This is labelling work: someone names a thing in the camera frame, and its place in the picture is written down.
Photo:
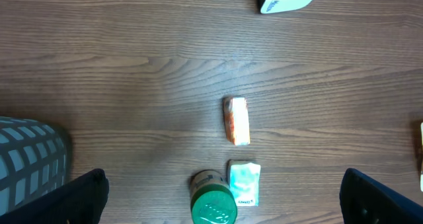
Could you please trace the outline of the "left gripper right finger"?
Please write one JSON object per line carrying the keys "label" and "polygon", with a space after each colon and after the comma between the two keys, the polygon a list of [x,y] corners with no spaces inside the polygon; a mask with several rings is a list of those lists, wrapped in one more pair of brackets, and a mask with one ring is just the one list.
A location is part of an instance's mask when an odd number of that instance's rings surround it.
{"label": "left gripper right finger", "polygon": [[354,168],[340,186],[345,224],[422,224],[422,206]]}

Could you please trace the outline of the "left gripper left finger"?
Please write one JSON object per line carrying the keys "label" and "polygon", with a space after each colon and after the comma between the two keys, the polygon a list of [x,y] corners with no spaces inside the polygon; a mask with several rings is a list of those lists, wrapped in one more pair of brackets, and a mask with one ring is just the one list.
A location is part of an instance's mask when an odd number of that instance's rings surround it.
{"label": "left gripper left finger", "polygon": [[1,224],[97,224],[108,201],[109,183],[96,168],[1,216]]}

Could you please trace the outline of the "beige snack pouch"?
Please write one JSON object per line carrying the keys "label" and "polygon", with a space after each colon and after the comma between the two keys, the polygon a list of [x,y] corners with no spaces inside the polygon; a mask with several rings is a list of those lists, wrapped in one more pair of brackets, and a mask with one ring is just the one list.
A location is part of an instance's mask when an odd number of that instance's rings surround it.
{"label": "beige snack pouch", "polygon": [[423,192],[423,122],[420,123],[420,190]]}

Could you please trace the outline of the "teal tissue pack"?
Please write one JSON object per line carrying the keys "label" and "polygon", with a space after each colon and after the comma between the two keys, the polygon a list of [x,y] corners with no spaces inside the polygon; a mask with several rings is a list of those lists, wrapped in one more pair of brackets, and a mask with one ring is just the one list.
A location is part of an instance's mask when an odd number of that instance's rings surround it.
{"label": "teal tissue pack", "polygon": [[237,206],[259,205],[260,173],[261,166],[253,161],[229,161],[228,185]]}

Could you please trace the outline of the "green lid jar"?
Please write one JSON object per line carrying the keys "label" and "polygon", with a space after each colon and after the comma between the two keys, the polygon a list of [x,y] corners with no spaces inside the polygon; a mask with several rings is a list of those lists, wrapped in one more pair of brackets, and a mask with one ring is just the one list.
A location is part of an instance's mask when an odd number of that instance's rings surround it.
{"label": "green lid jar", "polygon": [[237,205],[225,177],[215,170],[195,174],[190,183],[190,210],[194,224],[234,224]]}

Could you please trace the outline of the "orange tissue pack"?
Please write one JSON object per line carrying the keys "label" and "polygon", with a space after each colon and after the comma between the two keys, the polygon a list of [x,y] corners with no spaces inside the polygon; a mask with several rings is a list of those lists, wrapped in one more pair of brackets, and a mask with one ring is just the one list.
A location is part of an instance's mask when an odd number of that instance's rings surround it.
{"label": "orange tissue pack", "polygon": [[247,100],[240,96],[223,99],[223,116],[227,140],[236,146],[250,144]]}

